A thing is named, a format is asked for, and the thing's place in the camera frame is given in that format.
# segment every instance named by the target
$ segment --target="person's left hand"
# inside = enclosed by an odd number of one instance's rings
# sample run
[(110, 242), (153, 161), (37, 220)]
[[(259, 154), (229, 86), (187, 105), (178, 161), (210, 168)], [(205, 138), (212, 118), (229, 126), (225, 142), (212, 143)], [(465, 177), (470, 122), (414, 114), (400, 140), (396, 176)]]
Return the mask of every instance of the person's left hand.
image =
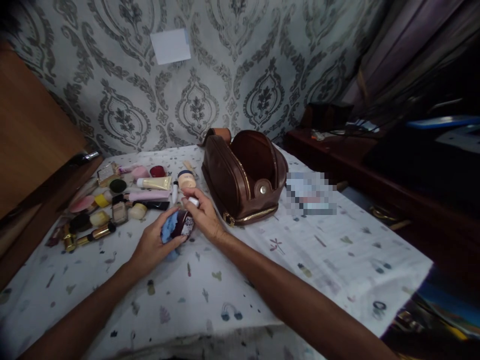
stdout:
[(143, 230), (140, 241), (128, 261), (131, 268), (138, 272), (139, 276), (144, 277), (150, 274), (159, 262), (187, 240), (187, 236), (177, 236), (163, 244), (160, 238), (165, 221), (178, 209), (178, 207), (168, 209)]

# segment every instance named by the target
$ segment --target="hand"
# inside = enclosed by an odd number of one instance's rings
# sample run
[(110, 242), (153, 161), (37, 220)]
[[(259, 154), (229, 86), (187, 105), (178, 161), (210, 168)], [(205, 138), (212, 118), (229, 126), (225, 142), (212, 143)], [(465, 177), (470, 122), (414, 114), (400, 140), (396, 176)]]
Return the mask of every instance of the hand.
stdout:
[(128, 261), (133, 271), (138, 272), (140, 277), (145, 277), (150, 274), (159, 262), (187, 240), (187, 236), (177, 236), (166, 244), (163, 244), (160, 238), (162, 226), (165, 224), (165, 221), (178, 209), (178, 207), (172, 207), (165, 211), (143, 230), (140, 241)]
[(200, 206), (196, 208), (195, 205), (185, 197), (181, 200), (185, 209), (192, 214), (193, 220), (200, 228), (200, 231), (211, 242), (221, 239), (226, 232), (217, 217), (217, 213), (210, 199), (205, 196), (202, 190), (196, 187), (184, 187), (181, 191), (186, 197), (193, 196), (200, 201)]

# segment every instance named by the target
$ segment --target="table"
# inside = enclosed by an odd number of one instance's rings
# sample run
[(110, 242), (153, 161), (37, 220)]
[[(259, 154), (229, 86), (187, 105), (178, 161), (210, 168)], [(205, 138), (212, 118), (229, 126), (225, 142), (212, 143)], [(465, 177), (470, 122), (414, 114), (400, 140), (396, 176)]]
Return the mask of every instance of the table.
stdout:
[(332, 136), (316, 141), (311, 139), (310, 132), (310, 129), (289, 131), (284, 139), (285, 149), (311, 169), (325, 172), (331, 179), (348, 181), (379, 205), (412, 220), (412, 225), (398, 233), (444, 273), (472, 291), (480, 291), (478, 220), (363, 165), (364, 156), (377, 143), (375, 139)]
[[(291, 172), (311, 172), (280, 150)], [(197, 146), (140, 152), (105, 159), (119, 165), (163, 165), (173, 176), (189, 160), (208, 195)], [(136, 190), (127, 174), (128, 191)], [(426, 277), (432, 262), (375, 218), (334, 191), (335, 215), (296, 216), (283, 190), (275, 216), (228, 228), (246, 244), (329, 297), (377, 336)], [(116, 233), (73, 253), (62, 245), (32, 253), (0, 300), (1, 339), (6, 358), (15, 358), (48, 328), (104, 283), (133, 253), (145, 220), (131, 219)], [(103, 359), (141, 352), (148, 357), (224, 359), (321, 359), (283, 325), (247, 279), (194, 230), (173, 262), (162, 262), (115, 308), (86, 357)], [(384, 304), (381, 310), (375, 304)]]

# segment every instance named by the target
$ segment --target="brown leather bag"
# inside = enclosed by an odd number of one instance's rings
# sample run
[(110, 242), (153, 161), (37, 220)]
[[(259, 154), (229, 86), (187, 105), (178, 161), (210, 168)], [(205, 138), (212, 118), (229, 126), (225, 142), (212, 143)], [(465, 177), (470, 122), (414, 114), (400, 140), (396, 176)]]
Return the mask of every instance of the brown leather bag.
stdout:
[(287, 161), (261, 132), (208, 130), (201, 171), (223, 220), (231, 227), (272, 216), (287, 181)]

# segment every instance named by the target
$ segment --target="wooden furniture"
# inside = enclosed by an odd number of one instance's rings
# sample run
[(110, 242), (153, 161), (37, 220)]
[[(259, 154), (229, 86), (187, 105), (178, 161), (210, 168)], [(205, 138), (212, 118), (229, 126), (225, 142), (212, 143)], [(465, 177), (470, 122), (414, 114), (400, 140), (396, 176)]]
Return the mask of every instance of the wooden furniture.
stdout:
[(66, 166), (87, 142), (6, 42), (0, 43), (0, 137), (0, 219), (17, 207), (27, 218), (12, 226), (11, 236), (0, 229), (2, 290), (103, 159)]
[(87, 145), (8, 43), (0, 44), (0, 219)]
[(348, 183), (375, 201), (393, 207), (412, 224), (397, 233), (446, 273), (480, 290), (480, 221), (435, 199), (411, 191), (362, 165), (374, 139), (341, 136), (311, 139), (310, 129), (289, 131), (285, 149), (333, 183)]

